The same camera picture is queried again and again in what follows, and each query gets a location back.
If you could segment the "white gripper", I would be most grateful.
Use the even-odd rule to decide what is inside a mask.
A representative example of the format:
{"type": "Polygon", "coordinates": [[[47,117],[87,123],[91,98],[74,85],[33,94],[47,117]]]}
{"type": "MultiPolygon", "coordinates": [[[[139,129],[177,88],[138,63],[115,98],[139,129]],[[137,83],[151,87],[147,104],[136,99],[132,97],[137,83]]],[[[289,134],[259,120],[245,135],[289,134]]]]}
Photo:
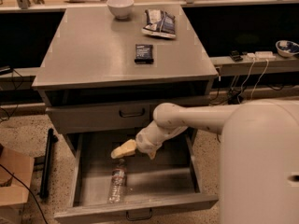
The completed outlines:
{"type": "Polygon", "coordinates": [[[176,128],[160,127],[152,121],[147,127],[143,128],[134,139],[130,139],[111,152],[112,159],[118,159],[135,154],[135,150],[148,154],[151,160],[155,159],[157,150],[163,142],[178,136],[187,130],[186,126],[176,128]]]}

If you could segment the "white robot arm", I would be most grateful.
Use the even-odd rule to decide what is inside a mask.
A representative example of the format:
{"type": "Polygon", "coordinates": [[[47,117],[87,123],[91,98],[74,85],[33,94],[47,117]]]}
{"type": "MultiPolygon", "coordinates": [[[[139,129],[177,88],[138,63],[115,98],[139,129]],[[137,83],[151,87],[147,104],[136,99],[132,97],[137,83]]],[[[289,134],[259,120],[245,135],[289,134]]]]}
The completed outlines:
{"type": "Polygon", "coordinates": [[[220,224],[299,224],[299,102],[262,99],[241,105],[163,103],[113,159],[140,151],[155,157],[187,128],[221,136],[220,224]]]}

